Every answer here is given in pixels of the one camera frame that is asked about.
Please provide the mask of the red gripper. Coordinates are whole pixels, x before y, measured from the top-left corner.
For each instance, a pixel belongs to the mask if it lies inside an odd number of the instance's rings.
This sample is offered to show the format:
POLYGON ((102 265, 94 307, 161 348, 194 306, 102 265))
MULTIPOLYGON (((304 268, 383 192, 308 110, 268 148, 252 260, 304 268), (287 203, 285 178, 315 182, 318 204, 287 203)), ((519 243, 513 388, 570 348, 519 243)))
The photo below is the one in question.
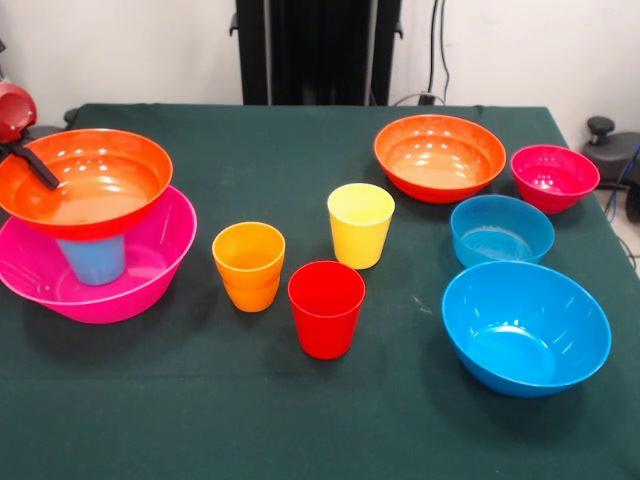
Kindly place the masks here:
MULTIPOLYGON (((11 143, 22 138, 22 132, 37 121, 37 108, 31 95, 22 87, 3 82, 0 98, 1 142, 11 143)), ((0 145, 0 161, 14 154, 23 158, 36 177, 49 190, 59 186, 59 180, 44 162, 23 145, 0 145)))

